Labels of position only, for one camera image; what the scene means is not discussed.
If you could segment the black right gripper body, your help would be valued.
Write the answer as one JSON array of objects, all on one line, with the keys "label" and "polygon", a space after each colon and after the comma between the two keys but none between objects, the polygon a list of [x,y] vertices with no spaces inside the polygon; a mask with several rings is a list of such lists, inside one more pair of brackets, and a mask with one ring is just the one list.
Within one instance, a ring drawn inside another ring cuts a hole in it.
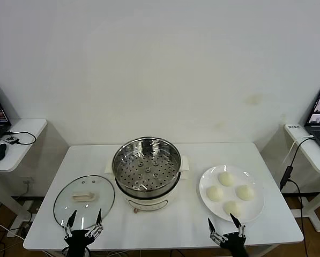
[{"label": "black right gripper body", "polygon": [[233,257],[248,257],[245,249],[246,236],[240,235],[238,232],[224,234],[227,240],[220,243],[220,247],[230,251]]}]

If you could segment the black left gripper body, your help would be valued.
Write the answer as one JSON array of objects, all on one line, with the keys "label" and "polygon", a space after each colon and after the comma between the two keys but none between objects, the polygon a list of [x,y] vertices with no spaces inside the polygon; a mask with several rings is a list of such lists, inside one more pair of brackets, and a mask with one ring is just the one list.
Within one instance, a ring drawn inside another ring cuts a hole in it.
[{"label": "black left gripper body", "polygon": [[91,256],[88,245],[93,243],[93,236],[88,230],[75,230],[64,237],[67,247],[64,248],[64,255],[68,257]]}]

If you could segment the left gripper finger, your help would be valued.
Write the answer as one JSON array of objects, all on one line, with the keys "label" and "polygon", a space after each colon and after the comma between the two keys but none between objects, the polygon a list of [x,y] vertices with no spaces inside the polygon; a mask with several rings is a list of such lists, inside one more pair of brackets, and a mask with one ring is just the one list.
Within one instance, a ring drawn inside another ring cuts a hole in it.
[{"label": "left gripper finger", "polygon": [[75,222],[75,218],[76,218],[76,214],[77,214],[77,210],[75,210],[72,215],[69,217],[66,226],[63,227],[64,232],[65,232],[65,236],[64,239],[68,239],[72,237],[72,227],[73,224]]},{"label": "left gripper finger", "polygon": [[98,237],[102,231],[103,231],[102,209],[99,209],[96,223],[94,227],[92,227],[90,231],[85,234],[85,237]]}]

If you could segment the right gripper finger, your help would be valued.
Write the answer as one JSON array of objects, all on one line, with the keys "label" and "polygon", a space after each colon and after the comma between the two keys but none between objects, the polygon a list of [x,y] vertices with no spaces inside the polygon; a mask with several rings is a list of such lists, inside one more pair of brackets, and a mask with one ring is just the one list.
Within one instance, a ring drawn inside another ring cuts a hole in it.
[{"label": "right gripper finger", "polygon": [[242,225],[241,222],[232,213],[230,213],[230,216],[236,228],[238,229],[239,237],[245,237],[245,225]]},{"label": "right gripper finger", "polygon": [[212,239],[212,241],[215,242],[216,244],[223,243],[225,241],[223,236],[217,233],[212,221],[209,218],[207,220],[209,223],[210,238]]}]

